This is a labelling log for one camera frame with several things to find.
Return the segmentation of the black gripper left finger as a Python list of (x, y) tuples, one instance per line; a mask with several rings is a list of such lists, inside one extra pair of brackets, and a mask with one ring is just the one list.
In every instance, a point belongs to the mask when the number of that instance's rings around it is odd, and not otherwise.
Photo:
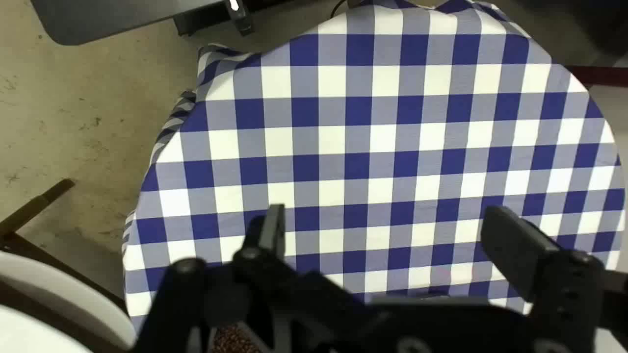
[(270, 204), (260, 226), (258, 247), (284, 257), (284, 206)]

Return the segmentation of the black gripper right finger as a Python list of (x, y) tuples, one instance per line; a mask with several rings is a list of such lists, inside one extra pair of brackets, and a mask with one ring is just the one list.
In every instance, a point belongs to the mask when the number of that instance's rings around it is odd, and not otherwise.
[(551, 237), (505, 206), (484, 210), (480, 247), (525, 302), (533, 300), (539, 261), (558, 249)]

